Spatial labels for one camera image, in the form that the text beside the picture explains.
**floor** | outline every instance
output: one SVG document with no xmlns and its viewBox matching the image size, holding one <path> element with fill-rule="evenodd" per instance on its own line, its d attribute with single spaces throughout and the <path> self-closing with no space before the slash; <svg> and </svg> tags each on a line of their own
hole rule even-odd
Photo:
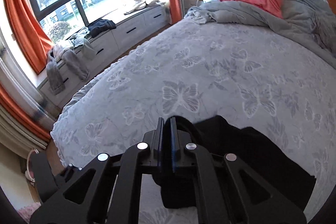
<svg viewBox="0 0 336 224">
<path fill-rule="evenodd" d="M 165 29 L 168 29 L 170 27 L 170 24 L 164 26 L 163 28 L 161 28 L 160 30 L 156 31 L 155 33 L 151 34 L 150 36 L 146 37 L 145 39 L 141 40 L 138 44 L 134 45 L 132 48 L 130 48 L 128 51 L 124 52 L 121 56 L 119 56 L 117 59 L 115 59 L 112 63 L 116 62 L 119 58 L 122 58 L 125 55 L 128 55 L 128 53 L 135 49 L 137 46 L 141 45 L 142 43 L 148 41 L 149 39 L 151 39 L 152 37 L 155 37 L 156 35 L 158 35 L 159 33 L 163 32 Z M 53 141 L 51 141 L 48 144 L 48 147 L 46 149 L 46 154 L 47 154 L 47 158 L 48 158 L 48 162 L 50 164 L 51 167 L 51 171 L 53 173 L 53 175 L 57 175 L 58 173 L 60 173 L 63 170 L 63 166 L 59 160 L 59 157 L 57 155 L 57 147 L 55 146 L 55 143 Z"/>
</svg>

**window sill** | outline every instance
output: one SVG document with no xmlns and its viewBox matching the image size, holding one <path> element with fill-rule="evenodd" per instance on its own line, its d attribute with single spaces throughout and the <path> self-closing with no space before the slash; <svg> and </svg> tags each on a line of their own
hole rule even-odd
<svg viewBox="0 0 336 224">
<path fill-rule="evenodd" d="M 129 15 L 124 15 L 124 11 L 122 9 L 117 9 L 114 10 L 110 13 L 108 13 L 107 15 L 103 16 L 103 19 L 109 19 L 112 20 L 116 26 L 124 23 L 125 21 L 127 21 L 128 19 L 131 19 L 133 17 L 135 17 L 136 15 L 142 14 L 145 11 L 148 11 L 150 9 L 153 9 L 155 7 L 157 7 L 158 5 L 155 6 L 150 6 L 150 7 L 146 7 L 142 10 L 139 11 L 135 11 Z M 104 35 L 105 33 L 107 33 L 108 31 L 102 32 L 100 33 L 98 36 L 96 36 L 95 38 L 88 38 L 88 41 L 90 43 L 92 43 L 94 40 L 96 40 L 97 38 L 101 37 L 102 35 Z M 57 63 L 58 68 L 60 69 L 63 65 L 65 65 L 65 62 L 63 60 L 60 60 Z M 37 75 L 36 79 L 34 79 L 34 81 L 31 80 L 31 82 L 35 85 L 35 87 L 39 90 L 41 89 L 41 87 L 47 82 L 48 78 L 47 78 L 47 71 L 46 69 L 44 69 L 39 75 Z"/>
</svg>

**black fabric on bed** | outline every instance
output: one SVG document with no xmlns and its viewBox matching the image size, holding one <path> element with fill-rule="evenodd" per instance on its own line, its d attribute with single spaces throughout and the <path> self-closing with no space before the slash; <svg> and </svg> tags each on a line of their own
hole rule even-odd
<svg viewBox="0 0 336 224">
<path fill-rule="evenodd" d="M 290 160 L 265 135 L 252 127 L 239 129 L 229 125 L 221 116 L 195 125 L 185 118 L 175 118 L 177 129 L 190 133 L 193 142 L 204 146 L 213 154 L 238 155 L 280 193 L 300 209 L 305 209 L 315 185 L 315 177 Z M 167 161 L 171 160 L 170 155 L 164 155 L 164 158 Z M 161 196 L 166 208 L 196 205 L 191 180 L 177 178 L 169 172 L 164 177 L 153 178 L 161 186 Z"/>
</svg>

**bed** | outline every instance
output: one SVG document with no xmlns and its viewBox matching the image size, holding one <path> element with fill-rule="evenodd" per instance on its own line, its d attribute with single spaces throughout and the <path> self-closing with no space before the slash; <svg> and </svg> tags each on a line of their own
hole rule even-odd
<svg viewBox="0 0 336 224">
<path fill-rule="evenodd" d="M 211 9 L 214 2 L 203 5 Z M 196 122 L 221 115 L 238 128 L 262 132 L 316 177 L 304 211 L 311 220 L 336 184 L 336 71 L 330 53 L 336 27 L 329 26 L 326 37 L 321 31 L 324 20 L 335 24 L 335 15 L 322 0 L 313 2 L 322 7 L 314 12 L 319 26 L 310 23 L 305 30 L 303 24 L 294 30 L 296 41 L 262 24 L 213 18 L 197 23 L 202 13 L 191 8 L 64 107 L 51 132 L 63 165 L 84 167 L 99 153 L 123 153 L 156 128 L 159 117 Z M 164 208 L 159 186 L 143 177 L 139 223 L 197 222 L 196 208 Z"/>
</svg>

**gray bedspread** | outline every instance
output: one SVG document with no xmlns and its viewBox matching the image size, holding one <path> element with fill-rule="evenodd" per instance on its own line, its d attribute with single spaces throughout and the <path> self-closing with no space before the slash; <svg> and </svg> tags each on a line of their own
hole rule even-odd
<svg viewBox="0 0 336 224">
<path fill-rule="evenodd" d="M 209 13 L 206 21 L 228 14 Z M 253 16 L 268 22 L 260 11 L 233 14 L 237 22 Z M 221 115 L 262 132 L 315 175 L 304 211 L 310 220 L 336 183 L 336 71 L 307 49 L 313 40 L 305 37 L 303 47 L 268 27 L 181 20 L 74 95 L 51 132 L 59 156 L 83 167 L 99 153 L 116 155 L 141 141 L 159 117 L 196 122 Z M 142 187 L 139 223 L 197 223 L 195 208 L 165 209 L 151 177 Z"/>
<path fill-rule="evenodd" d="M 211 1 L 191 7 L 186 17 L 207 22 L 267 26 L 321 57 L 336 68 L 336 17 L 322 0 L 283 0 L 283 19 L 241 1 Z"/>
</svg>

